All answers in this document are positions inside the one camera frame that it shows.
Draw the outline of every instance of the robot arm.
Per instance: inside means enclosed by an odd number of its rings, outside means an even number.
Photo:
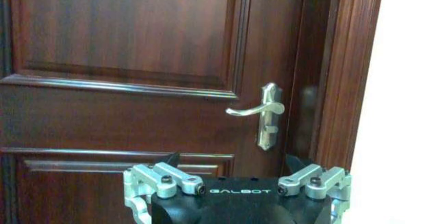
[[[280,179],[208,179],[205,183],[161,162],[129,168],[123,178],[125,204],[137,223],[341,224],[350,207],[352,175],[317,164]],[[149,207],[155,208],[153,216]]]

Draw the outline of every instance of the silver door handle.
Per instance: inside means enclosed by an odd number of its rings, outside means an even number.
[[[269,83],[262,91],[262,105],[248,110],[228,108],[226,112],[233,116],[249,116],[261,113],[258,145],[268,151],[277,143],[280,115],[285,112],[285,105],[280,102],[282,89],[276,83]]]
[[[270,111],[281,115],[285,112],[285,105],[280,102],[268,102],[266,104],[260,105],[258,107],[254,107],[249,110],[234,110],[232,108],[228,108],[226,110],[228,114],[234,116],[256,115],[264,111]]]

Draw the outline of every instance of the door molding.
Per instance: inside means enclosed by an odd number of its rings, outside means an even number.
[[[301,95],[296,94],[293,100],[300,102],[308,98],[313,102],[314,95],[316,104],[310,119],[304,115],[309,113],[306,104],[290,113],[286,133],[292,142],[285,152],[298,153],[326,167],[352,167],[380,4],[381,0],[333,0],[336,23],[332,24],[329,15],[326,41],[317,49],[321,53],[318,88],[305,90],[304,81],[294,80],[294,93],[301,92]],[[306,60],[297,56],[298,65]],[[298,124],[312,122],[312,129],[294,128],[294,121]]]
[[[237,101],[244,75],[250,0],[225,1],[229,9],[225,9],[222,58],[216,60],[220,67],[204,73],[206,70],[166,72],[143,67],[115,67],[111,64],[89,66],[79,62],[63,62],[66,60],[57,57],[38,56],[38,53],[37,58],[29,58],[23,52],[27,51],[27,42],[33,41],[33,37],[25,33],[23,25],[27,22],[22,21],[27,17],[22,15],[26,10],[22,4],[29,1],[0,0],[0,85]]]

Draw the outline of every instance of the wooden door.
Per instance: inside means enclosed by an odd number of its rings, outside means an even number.
[[[201,175],[278,175],[302,12],[314,6],[3,0],[3,221],[133,223],[122,171],[169,152]],[[286,112],[264,151],[258,116],[225,110],[258,106],[269,82]]]

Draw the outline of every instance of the screw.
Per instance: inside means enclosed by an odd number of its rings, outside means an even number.
[[[173,183],[173,177],[170,175],[165,175],[162,177],[162,183],[165,183],[165,184]]]
[[[284,186],[280,186],[277,192],[280,193],[280,195],[285,196],[288,194],[288,189]]]
[[[320,177],[312,177],[310,178],[310,184],[314,186],[321,186],[321,178]]]
[[[205,185],[200,185],[197,187],[197,195],[205,195],[206,194],[206,186]]]

